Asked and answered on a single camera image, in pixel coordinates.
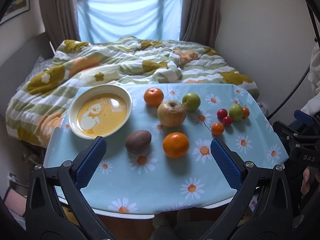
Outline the person's right hand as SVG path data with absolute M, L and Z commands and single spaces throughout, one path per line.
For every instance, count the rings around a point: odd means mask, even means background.
M 309 183 L 310 176 L 311 176 L 310 169 L 309 169 L 309 167 L 307 167 L 303 172 L 303 181 L 302 181 L 302 186 L 300 189 L 300 191 L 303 195 L 306 195 L 310 190 L 310 183 Z M 315 178 L 320 183 L 319 170 L 315 173 Z

